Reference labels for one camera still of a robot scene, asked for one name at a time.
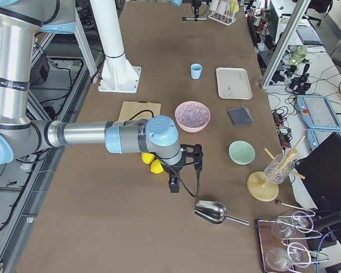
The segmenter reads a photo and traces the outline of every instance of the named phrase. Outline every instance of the monitor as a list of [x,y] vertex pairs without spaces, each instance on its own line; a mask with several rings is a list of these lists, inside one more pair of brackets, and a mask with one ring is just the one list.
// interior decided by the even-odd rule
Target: monitor
[[[306,176],[303,183],[319,210],[341,210],[341,138],[332,133],[296,169]],[[341,244],[341,223],[332,225]]]

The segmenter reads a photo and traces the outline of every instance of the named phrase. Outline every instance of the gray cloth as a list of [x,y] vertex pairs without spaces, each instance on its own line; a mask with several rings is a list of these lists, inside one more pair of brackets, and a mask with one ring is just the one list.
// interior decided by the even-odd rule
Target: gray cloth
[[254,123],[249,109],[244,106],[236,109],[230,109],[227,111],[227,113],[235,126],[243,126]]

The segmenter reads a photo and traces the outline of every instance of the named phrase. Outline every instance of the wooden base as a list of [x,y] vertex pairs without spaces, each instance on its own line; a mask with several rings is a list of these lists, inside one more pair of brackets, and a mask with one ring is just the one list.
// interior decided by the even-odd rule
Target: wooden base
[[279,193],[277,184],[265,181],[264,172],[254,172],[250,174],[247,186],[251,195],[260,201],[272,201]]

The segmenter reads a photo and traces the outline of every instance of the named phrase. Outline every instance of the tablet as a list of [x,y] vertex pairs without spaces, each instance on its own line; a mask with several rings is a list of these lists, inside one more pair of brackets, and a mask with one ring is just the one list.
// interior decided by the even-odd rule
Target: tablet
[[341,130],[341,123],[327,97],[298,95],[296,104],[309,128]]
[[303,44],[323,45],[316,31],[310,26],[297,27],[297,34],[300,37]]

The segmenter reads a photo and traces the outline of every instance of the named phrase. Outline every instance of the blue cup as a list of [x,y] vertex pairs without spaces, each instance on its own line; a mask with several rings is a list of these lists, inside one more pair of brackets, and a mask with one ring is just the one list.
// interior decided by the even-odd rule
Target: blue cup
[[194,80],[199,79],[202,72],[202,65],[201,64],[192,64],[191,65],[191,78]]
[[171,3],[176,6],[179,7],[182,4],[183,0],[171,0]]

